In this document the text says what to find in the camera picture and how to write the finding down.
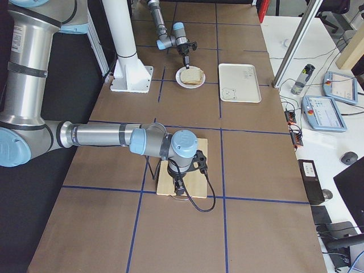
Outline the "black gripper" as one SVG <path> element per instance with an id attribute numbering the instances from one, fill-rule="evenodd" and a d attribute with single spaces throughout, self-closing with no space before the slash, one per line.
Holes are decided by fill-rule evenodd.
<path id="1" fill-rule="evenodd" d="M 186 176 L 185 172 L 181 172 L 180 167 L 173 159 L 168 159 L 168 167 L 167 172 L 170 177 L 173 178 L 173 183 L 177 196 L 181 196 L 185 192 L 185 188 L 183 186 L 183 178 Z"/>
<path id="2" fill-rule="evenodd" d="M 189 63 L 189 43 L 183 43 L 179 44 L 177 46 L 177 51 L 179 55 L 183 56 L 183 64 L 186 67 L 186 69 L 189 69 L 190 63 Z"/>

